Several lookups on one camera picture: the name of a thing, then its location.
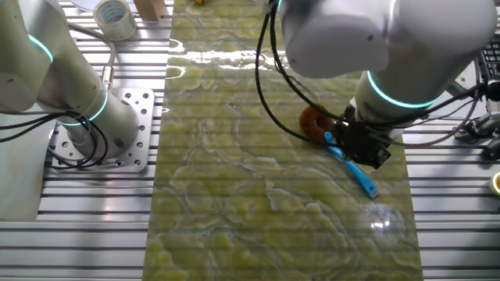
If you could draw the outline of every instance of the wooden block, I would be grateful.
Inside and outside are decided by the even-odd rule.
[[[146,20],[159,21],[166,11],[163,0],[134,0],[139,16]]]

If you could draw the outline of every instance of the table surface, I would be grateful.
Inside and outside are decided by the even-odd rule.
[[[91,13],[60,3],[70,22],[98,30]],[[38,221],[0,222],[0,281],[141,279],[170,50],[173,1],[166,4],[162,22],[136,17],[137,33],[117,43],[114,87],[155,92],[148,171],[91,178],[46,170]],[[92,37],[72,35],[100,73],[109,49]],[[413,127],[405,141],[436,139],[457,123]],[[483,146],[448,140],[406,150],[425,280],[500,280],[500,200],[488,189],[500,165],[479,159]]]

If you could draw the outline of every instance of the tape roll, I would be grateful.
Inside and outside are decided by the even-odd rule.
[[[103,0],[94,9],[94,19],[102,33],[113,41],[130,38],[137,29],[134,15],[125,0]]]
[[[490,189],[493,193],[500,196],[500,173],[492,176],[490,179]]]

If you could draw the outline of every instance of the clear tape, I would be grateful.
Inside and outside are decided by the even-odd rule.
[[[124,0],[103,0],[94,9],[94,19],[102,33],[113,41],[134,35],[137,29],[130,6]]]

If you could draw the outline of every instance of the teal light ring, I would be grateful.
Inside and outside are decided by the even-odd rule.
[[[48,58],[50,59],[50,63],[54,63],[54,57],[52,56],[52,53],[48,50],[48,48],[45,47],[45,45],[42,44],[37,38],[31,36],[30,34],[28,34],[28,37],[33,44],[37,45],[38,47],[40,47],[40,49],[44,50],[44,52],[47,53]]]
[[[92,116],[91,118],[89,118],[88,121],[92,121],[92,120],[96,119],[97,116],[99,116],[102,113],[102,111],[106,107],[107,103],[108,103],[108,92],[106,91],[106,96],[104,98],[104,102],[102,103],[101,108],[99,109],[99,111],[97,113],[94,114],[94,116]],[[64,125],[64,126],[79,126],[79,125],[81,125],[81,123],[74,123],[74,124],[66,124],[66,123],[62,123],[62,122],[59,122],[59,123],[61,125]]]
[[[396,101],[395,99],[393,99],[393,98],[389,97],[388,95],[386,95],[375,84],[375,81],[373,81],[372,73],[370,71],[366,71],[366,75],[368,76],[368,81],[370,82],[370,85],[377,92],[377,94],[379,94],[384,100],[389,101],[393,105],[397,105],[397,106],[400,106],[400,107],[403,107],[403,108],[426,108],[428,106],[431,106],[433,103],[435,103],[439,99],[439,97],[437,97],[435,100],[429,101],[429,102],[426,102],[426,103],[423,103],[423,104],[409,104],[409,103],[405,103],[405,102],[402,102],[402,101]]]

